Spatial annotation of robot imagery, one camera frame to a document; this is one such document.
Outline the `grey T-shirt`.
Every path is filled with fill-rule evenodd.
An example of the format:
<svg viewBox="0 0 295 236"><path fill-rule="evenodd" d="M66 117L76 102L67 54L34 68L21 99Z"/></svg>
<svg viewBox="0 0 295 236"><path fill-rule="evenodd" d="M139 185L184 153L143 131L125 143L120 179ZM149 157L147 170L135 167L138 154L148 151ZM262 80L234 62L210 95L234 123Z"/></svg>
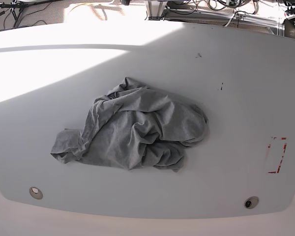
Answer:
<svg viewBox="0 0 295 236"><path fill-rule="evenodd" d="M51 156L63 164L178 172L185 150L207 132L197 105L127 77L94 101L83 129L57 134Z"/></svg>

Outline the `red tape rectangle marking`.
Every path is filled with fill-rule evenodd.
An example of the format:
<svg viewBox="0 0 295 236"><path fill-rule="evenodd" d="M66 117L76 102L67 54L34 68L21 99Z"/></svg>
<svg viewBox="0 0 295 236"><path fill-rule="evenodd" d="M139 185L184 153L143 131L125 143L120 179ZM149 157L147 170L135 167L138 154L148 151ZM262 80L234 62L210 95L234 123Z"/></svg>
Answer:
<svg viewBox="0 0 295 236"><path fill-rule="evenodd" d="M278 174L286 152L288 139L286 137L272 137L267 146L265 156L265 171L268 174Z"/></svg>

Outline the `right round table hole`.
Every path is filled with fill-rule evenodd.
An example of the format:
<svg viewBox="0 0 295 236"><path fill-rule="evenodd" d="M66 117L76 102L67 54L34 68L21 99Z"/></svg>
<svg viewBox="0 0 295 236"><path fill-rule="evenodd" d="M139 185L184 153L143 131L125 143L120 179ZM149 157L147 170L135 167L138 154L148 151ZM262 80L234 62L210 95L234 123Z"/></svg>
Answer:
<svg viewBox="0 0 295 236"><path fill-rule="evenodd" d="M252 196L245 200L244 207L246 209L253 209L258 205L258 203L259 203L259 198L257 196Z"/></svg>

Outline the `round table hole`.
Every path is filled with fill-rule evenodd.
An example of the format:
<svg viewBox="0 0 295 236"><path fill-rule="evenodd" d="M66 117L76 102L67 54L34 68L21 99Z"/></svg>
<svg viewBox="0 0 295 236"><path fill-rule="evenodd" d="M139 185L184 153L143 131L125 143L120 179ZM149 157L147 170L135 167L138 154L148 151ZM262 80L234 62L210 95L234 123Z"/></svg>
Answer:
<svg viewBox="0 0 295 236"><path fill-rule="evenodd" d="M245 200L244 207L246 209L253 209L258 205L258 203L259 203L259 198L257 196L252 196Z"/></svg>
<svg viewBox="0 0 295 236"><path fill-rule="evenodd" d="M40 189L36 188L36 187L30 187L29 188L29 194L37 200L41 200L43 198L43 193L41 192Z"/></svg>

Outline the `left round table hole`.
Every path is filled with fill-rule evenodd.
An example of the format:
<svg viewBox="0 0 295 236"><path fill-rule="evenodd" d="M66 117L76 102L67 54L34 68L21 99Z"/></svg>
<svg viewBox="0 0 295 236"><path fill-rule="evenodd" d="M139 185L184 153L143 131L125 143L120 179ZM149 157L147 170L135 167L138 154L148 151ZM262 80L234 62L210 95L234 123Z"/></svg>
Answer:
<svg viewBox="0 0 295 236"><path fill-rule="evenodd" d="M29 194L37 200L41 200L43 198L43 193L41 192L40 189L36 188L36 187L30 187L29 188Z"/></svg>

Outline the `black tripod stand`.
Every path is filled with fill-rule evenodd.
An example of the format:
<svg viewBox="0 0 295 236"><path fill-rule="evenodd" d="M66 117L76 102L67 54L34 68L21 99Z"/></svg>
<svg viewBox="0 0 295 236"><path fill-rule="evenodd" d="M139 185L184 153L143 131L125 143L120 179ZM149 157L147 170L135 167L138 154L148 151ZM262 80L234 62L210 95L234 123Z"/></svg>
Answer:
<svg viewBox="0 0 295 236"><path fill-rule="evenodd" d="M14 18L13 29L16 29L22 21L22 14L25 9L42 5L58 2L60 0L11 0L10 3L5 3L0 1L0 9L7 9Z"/></svg>

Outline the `aluminium frame post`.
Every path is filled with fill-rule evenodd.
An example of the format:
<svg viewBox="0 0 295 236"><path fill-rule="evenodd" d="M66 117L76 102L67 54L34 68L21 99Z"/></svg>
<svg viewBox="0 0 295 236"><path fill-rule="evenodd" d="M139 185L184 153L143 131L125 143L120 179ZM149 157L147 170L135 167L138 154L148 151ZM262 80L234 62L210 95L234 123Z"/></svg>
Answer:
<svg viewBox="0 0 295 236"><path fill-rule="evenodd" d="M145 0L148 20L160 20L167 5L166 0Z"/></svg>

